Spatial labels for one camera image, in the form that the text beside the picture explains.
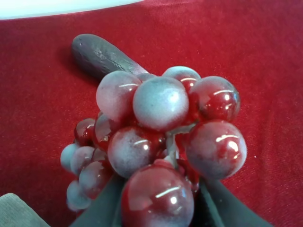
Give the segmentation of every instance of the frosted grape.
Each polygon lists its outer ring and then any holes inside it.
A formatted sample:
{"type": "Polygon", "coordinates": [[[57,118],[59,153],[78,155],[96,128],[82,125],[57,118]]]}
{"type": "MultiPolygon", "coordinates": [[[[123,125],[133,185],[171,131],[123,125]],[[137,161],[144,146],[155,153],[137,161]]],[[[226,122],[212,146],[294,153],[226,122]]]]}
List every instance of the frosted grape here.
{"type": "Polygon", "coordinates": [[[81,190],[77,181],[72,181],[66,191],[68,205],[73,210],[83,210],[90,206],[91,199],[81,190]]]}
{"type": "Polygon", "coordinates": [[[193,214],[189,183],[171,167],[142,168],[123,189],[124,227],[188,227],[193,214]]]}
{"type": "Polygon", "coordinates": [[[93,147],[80,147],[74,152],[71,158],[71,171],[75,175],[79,175],[81,170],[91,163],[93,152],[93,147]]]}
{"type": "Polygon", "coordinates": [[[94,161],[103,161],[107,159],[106,152],[100,148],[96,148],[93,152],[93,157],[91,159],[92,162],[94,161]]]}
{"type": "Polygon", "coordinates": [[[247,156],[240,131],[225,121],[196,125],[189,133],[186,155],[193,169],[205,178],[222,179],[236,173],[247,156]]]}
{"type": "Polygon", "coordinates": [[[74,136],[76,141],[81,146],[90,146],[92,145],[92,134],[94,128],[95,120],[88,118],[80,121],[74,130],[74,136]]]}
{"type": "Polygon", "coordinates": [[[73,154],[78,148],[79,145],[72,143],[66,146],[61,153],[61,157],[60,157],[61,166],[69,172],[71,172],[71,157],[73,156],[73,154]]]}
{"type": "Polygon", "coordinates": [[[123,126],[120,122],[115,122],[109,119],[107,116],[102,114],[99,116],[95,123],[93,141],[94,143],[102,148],[107,150],[109,140],[111,136],[123,126]]]}
{"type": "Polygon", "coordinates": [[[188,112],[186,91],[176,79],[152,78],[138,87],[133,109],[138,122],[156,131],[168,131],[180,125],[188,112]]]}
{"type": "Polygon", "coordinates": [[[107,74],[97,88],[99,109],[116,122],[125,120],[133,112],[133,96],[140,84],[136,76],[124,71],[107,74]]]}
{"type": "Polygon", "coordinates": [[[205,77],[189,91],[190,113],[198,113],[208,120],[232,121],[240,109],[240,97],[236,88],[226,79],[205,77]]]}
{"type": "Polygon", "coordinates": [[[135,171],[154,162],[164,143],[161,134],[140,127],[120,129],[108,146],[108,159],[112,168],[122,177],[129,178],[135,171]]]}
{"type": "Polygon", "coordinates": [[[112,174],[113,171],[106,161],[92,162],[80,173],[80,187],[87,196],[94,199],[106,186],[112,174]]]}
{"type": "Polygon", "coordinates": [[[183,84],[186,91],[189,91],[196,81],[201,79],[200,75],[196,71],[185,66],[171,67],[167,69],[162,76],[177,79],[183,84]]]}

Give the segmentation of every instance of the red tablecloth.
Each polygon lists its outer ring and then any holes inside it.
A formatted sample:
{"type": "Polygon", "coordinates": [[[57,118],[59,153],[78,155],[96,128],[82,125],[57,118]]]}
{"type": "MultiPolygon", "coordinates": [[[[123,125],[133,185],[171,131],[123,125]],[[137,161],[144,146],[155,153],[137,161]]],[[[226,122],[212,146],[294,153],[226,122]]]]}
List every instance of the red tablecloth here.
{"type": "Polygon", "coordinates": [[[277,227],[303,226],[303,2],[160,0],[0,22],[0,195],[13,192],[53,227],[73,176],[60,153],[75,124],[95,116],[97,83],[70,44],[97,34],[148,71],[185,65],[230,80],[241,95],[234,124],[245,166],[225,185],[277,227]]]}

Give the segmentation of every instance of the red fabric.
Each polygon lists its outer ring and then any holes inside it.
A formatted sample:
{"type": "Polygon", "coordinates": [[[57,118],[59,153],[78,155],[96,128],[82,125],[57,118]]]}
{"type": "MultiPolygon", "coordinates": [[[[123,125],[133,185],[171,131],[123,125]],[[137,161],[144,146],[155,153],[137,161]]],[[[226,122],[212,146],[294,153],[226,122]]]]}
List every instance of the red fabric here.
{"type": "Polygon", "coordinates": [[[161,0],[1,21],[0,195],[17,194],[53,227],[74,220],[60,153],[98,109],[70,44],[93,33],[154,74],[185,65],[230,80],[248,159],[224,183],[275,226],[303,226],[302,12],[299,0],[161,0]]]}

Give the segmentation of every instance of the grape cluster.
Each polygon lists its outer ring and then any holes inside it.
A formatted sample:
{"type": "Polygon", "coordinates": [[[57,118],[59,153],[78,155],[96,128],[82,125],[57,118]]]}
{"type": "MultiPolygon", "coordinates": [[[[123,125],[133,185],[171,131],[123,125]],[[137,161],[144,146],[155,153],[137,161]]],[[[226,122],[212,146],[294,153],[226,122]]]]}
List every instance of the grape cluster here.
{"type": "Polygon", "coordinates": [[[71,210],[86,209],[118,174],[128,179],[124,227],[188,227],[200,176],[223,179],[245,162],[245,140],[230,123],[240,98],[224,78],[182,66],[161,77],[114,71],[96,99],[101,112],[77,124],[61,154],[77,176],[67,189],[71,210]]]}

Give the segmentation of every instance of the grape stem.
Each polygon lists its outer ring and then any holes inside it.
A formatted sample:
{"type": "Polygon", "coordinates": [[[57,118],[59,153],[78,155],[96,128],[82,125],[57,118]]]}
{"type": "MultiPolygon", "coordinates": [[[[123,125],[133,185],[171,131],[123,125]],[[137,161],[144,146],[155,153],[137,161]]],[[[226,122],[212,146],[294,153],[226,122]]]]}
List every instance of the grape stem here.
{"type": "Polygon", "coordinates": [[[179,158],[179,149],[176,144],[175,137],[177,134],[189,133],[195,125],[196,124],[193,123],[190,125],[180,126],[166,133],[167,156],[164,159],[169,161],[176,169],[178,168],[177,158],[179,158]]]}

